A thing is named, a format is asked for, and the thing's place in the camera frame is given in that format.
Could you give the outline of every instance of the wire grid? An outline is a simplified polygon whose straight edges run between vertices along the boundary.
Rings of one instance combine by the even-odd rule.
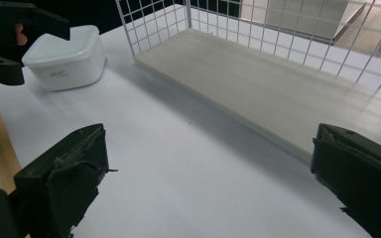
[[[367,36],[364,34],[381,35],[381,28],[367,24],[373,21],[369,19],[371,13],[381,9],[376,0],[281,0],[281,6],[268,0],[151,0],[146,4],[138,0],[139,8],[135,10],[131,9],[132,0],[121,1],[126,2],[126,7],[121,7],[117,0],[116,3],[134,56],[192,28],[381,89],[381,45],[376,44],[372,49],[357,46]],[[319,6],[318,12],[306,14],[304,9],[312,2]],[[329,4],[349,5],[362,13],[355,21],[343,23],[327,16]],[[229,10],[236,7],[240,16],[230,15]],[[271,17],[278,24],[269,25]],[[309,33],[299,31],[299,26],[306,22],[311,24]],[[339,30],[349,27],[354,37],[348,43],[338,44],[334,37],[327,39],[320,35],[323,26]]]

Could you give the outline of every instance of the white plastic container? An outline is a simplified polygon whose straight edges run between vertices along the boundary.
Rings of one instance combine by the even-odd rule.
[[[70,41],[49,34],[40,36],[22,58],[49,90],[89,85],[100,78],[105,55],[95,26],[70,29]]]

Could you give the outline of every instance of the white table surface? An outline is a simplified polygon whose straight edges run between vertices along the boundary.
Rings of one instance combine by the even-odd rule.
[[[122,28],[101,36],[93,85],[0,85],[24,167],[68,133],[103,123],[110,168],[75,237],[370,237],[309,165],[201,99],[137,66]]]

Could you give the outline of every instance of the black mechanical part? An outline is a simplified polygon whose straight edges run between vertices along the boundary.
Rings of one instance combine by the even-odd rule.
[[[69,237],[109,171],[102,124],[70,133],[14,176],[14,192],[0,190],[0,237]]]
[[[0,1],[0,45],[17,46],[15,24],[34,25],[43,33],[69,40],[69,20],[31,3]]]
[[[24,84],[21,65],[18,62],[0,57],[0,83],[5,85]]]
[[[372,237],[381,238],[381,146],[344,128],[320,124],[312,173]]]

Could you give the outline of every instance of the white shelf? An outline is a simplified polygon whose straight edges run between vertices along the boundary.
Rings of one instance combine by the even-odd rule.
[[[192,29],[136,61],[308,161],[319,123],[381,144],[381,90]]]

